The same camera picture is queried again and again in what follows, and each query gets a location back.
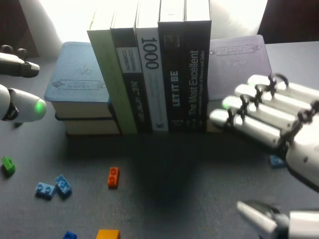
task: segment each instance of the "light blue lego brick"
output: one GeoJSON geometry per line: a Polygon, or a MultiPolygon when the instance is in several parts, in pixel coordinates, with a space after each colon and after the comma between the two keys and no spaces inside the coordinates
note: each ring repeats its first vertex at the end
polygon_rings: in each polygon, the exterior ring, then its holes
{"type": "Polygon", "coordinates": [[[287,162],[282,160],[281,158],[271,155],[270,156],[270,165],[272,168],[285,168],[287,167],[287,162]]]}
{"type": "Polygon", "coordinates": [[[38,183],[35,188],[36,195],[39,197],[44,197],[51,199],[55,194],[55,187],[45,183],[38,183]]]}
{"type": "Polygon", "coordinates": [[[77,235],[73,232],[67,231],[63,239],[77,239],[77,235]]]}
{"type": "Polygon", "coordinates": [[[68,196],[71,194],[72,187],[62,174],[55,179],[55,182],[62,196],[68,196]]]}

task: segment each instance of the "lego brick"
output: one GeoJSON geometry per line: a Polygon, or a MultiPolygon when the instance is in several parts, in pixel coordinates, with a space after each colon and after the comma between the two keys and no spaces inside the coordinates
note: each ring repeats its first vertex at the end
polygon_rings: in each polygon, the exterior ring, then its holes
{"type": "Polygon", "coordinates": [[[281,158],[271,155],[270,156],[270,165],[272,168],[285,168],[287,167],[287,162],[282,160],[281,158]]]}
{"type": "Polygon", "coordinates": [[[121,239],[119,230],[99,230],[96,239],[121,239]]]}
{"type": "Polygon", "coordinates": [[[108,185],[109,188],[117,188],[119,184],[119,168],[111,167],[109,171],[108,185]]]}
{"type": "Polygon", "coordinates": [[[63,237],[63,239],[77,239],[77,235],[73,232],[67,231],[63,237]]]}
{"type": "Polygon", "coordinates": [[[45,183],[38,183],[35,188],[36,195],[38,197],[44,197],[47,199],[51,199],[55,194],[55,187],[45,183]]]}
{"type": "Polygon", "coordinates": [[[62,196],[66,197],[71,194],[72,187],[68,183],[68,181],[66,181],[65,177],[62,174],[55,179],[55,182],[56,182],[58,191],[62,196]]]}
{"type": "Polygon", "coordinates": [[[15,172],[15,165],[12,163],[12,159],[5,156],[1,160],[7,173],[9,175],[13,174],[15,172]]]}

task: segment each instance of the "gray table surface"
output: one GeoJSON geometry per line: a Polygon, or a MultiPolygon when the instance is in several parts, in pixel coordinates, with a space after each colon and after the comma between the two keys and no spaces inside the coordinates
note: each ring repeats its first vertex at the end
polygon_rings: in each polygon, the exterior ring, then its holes
{"type": "MultiPolygon", "coordinates": [[[[267,45],[274,72],[319,89],[319,42],[267,45]]],[[[43,97],[54,60],[34,79],[0,76],[0,84],[43,97]]],[[[67,137],[48,104],[39,122],[14,128],[0,123],[0,155],[16,172],[0,174],[0,239],[59,239],[74,231],[94,239],[99,229],[119,229],[122,239],[254,239],[236,213],[236,202],[257,199],[284,213],[318,207],[319,196],[286,169],[226,134],[67,137]],[[108,190],[111,166],[120,168],[117,190],[108,190]],[[63,174],[70,198],[36,198],[38,182],[63,174]]]]}

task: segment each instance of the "book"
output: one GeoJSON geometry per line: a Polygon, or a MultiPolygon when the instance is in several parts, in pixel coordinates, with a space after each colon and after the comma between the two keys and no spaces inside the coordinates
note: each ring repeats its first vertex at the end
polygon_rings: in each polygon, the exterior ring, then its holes
{"type": "Polygon", "coordinates": [[[90,43],[62,45],[44,98],[61,118],[112,117],[109,93],[90,43]]]}
{"type": "MultiPolygon", "coordinates": [[[[268,76],[272,72],[264,39],[260,35],[210,41],[208,66],[207,117],[222,109],[222,101],[234,95],[235,88],[247,84],[252,75],[268,76]]],[[[207,123],[207,132],[217,132],[207,123]]]]}
{"type": "Polygon", "coordinates": [[[210,44],[211,13],[210,0],[185,0],[185,52],[187,71],[188,131],[203,132],[207,115],[207,74],[210,44]]]}
{"type": "Polygon", "coordinates": [[[116,120],[112,117],[102,118],[60,118],[68,135],[120,135],[116,120]]]}
{"type": "Polygon", "coordinates": [[[137,8],[138,0],[119,0],[111,33],[137,130],[146,133],[152,126],[135,36],[137,8]]]}
{"type": "Polygon", "coordinates": [[[139,45],[153,131],[168,131],[158,32],[160,0],[143,0],[137,15],[139,45]]]}
{"type": "Polygon", "coordinates": [[[160,5],[159,45],[169,131],[185,131],[184,8],[184,0],[162,0],[160,5]]]}
{"type": "Polygon", "coordinates": [[[101,1],[95,12],[90,29],[87,31],[105,85],[112,99],[119,126],[123,134],[137,133],[128,94],[123,81],[120,64],[114,47],[111,24],[114,4],[101,1]]]}

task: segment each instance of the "yellow lego brick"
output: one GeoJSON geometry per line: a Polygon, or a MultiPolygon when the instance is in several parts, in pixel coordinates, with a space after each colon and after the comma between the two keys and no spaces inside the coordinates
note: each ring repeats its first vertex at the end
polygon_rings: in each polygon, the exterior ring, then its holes
{"type": "Polygon", "coordinates": [[[121,239],[119,230],[99,230],[96,239],[121,239]]]}

